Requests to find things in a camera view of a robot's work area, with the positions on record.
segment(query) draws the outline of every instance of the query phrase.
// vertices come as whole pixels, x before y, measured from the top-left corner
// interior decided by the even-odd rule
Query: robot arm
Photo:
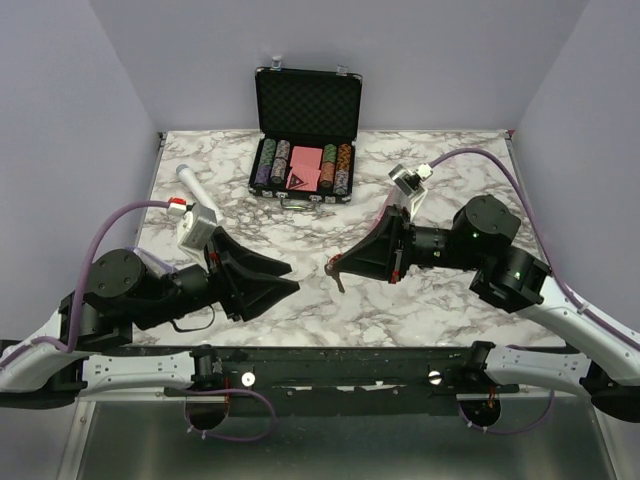
[[[180,217],[180,248],[197,264],[158,272],[126,249],[98,258],[89,271],[73,351],[56,345],[69,343],[73,293],[26,340],[0,341],[1,405],[50,408],[107,389],[187,388],[210,370],[199,369],[188,351],[130,361],[99,354],[130,343],[133,325],[147,330],[215,303],[234,321],[248,321],[299,289],[280,278],[291,272],[288,264],[239,245],[210,210],[175,202],[168,210]]]
[[[399,282],[411,265],[476,271],[470,289],[508,313],[530,319],[582,353],[552,354],[492,346],[484,374],[499,385],[527,384],[589,396],[599,409],[640,421],[640,333],[588,306],[592,321],[574,306],[549,267],[511,242],[520,220],[490,195],[473,198],[456,213],[451,229],[416,226],[406,208],[388,206],[360,243],[331,259],[325,270]]]

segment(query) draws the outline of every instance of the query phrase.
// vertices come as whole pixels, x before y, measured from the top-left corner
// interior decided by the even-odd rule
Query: pink playing card
[[[304,190],[314,192],[318,189],[320,170],[304,167],[293,167],[287,179],[287,188],[290,190]]]
[[[304,167],[319,170],[322,162],[322,149],[309,147],[293,147],[291,155],[292,167]]]

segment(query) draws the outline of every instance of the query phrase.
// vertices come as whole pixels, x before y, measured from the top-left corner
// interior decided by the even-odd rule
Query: case latch
[[[279,72],[282,69],[282,55],[271,57],[271,70]]]

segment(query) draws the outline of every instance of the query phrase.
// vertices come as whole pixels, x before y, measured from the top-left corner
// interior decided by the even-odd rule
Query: white cylindrical object
[[[191,194],[196,198],[198,203],[216,212],[216,220],[218,223],[222,221],[222,212],[213,201],[213,198],[207,193],[202,184],[196,178],[196,174],[184,163],[176,168],[178,178],[189,189]]]

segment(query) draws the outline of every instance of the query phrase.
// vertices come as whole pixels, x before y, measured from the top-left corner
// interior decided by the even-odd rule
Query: poker chip
[[[276,141],[272,138],[267,138],[262,143],[262,153],[260,153],[260,161],[258,165],[269,165],[273,164],[273,157],[276,153]]]
[[[271,173],[271,165],[258,164],[256,172],[255,185],[258,187],[266,187],[269,184],[269,173]]]
[[[289,151],[291,151],[291,144],[286,140],[280,140],[276,147],[276,158],[283,158],[285,161],[289,160]]]
[[[282,157],[276,157],[273,161],[273,168],[271,169],[271,182],[276,185],[281,185],[285,180],[285,173],[287,171],[287,160]]]
[[[349,191],[349,172],[338,170],[333,182],[333,193],[336,195],[346,195]]]
[[[322,163],[336,163],[336,156],[338,155],[338,148],[335,145],[325,145],[322,150]]]
[[[337,170],[349,171],[351,165],[351,145],[343,144],[338,148],[338,159],[336,161]]]
[[[333,187],[333,177],[336,171],[335,164],[331,162],[323,162],[322,169],[320,170],[320,188],[331,188]]]

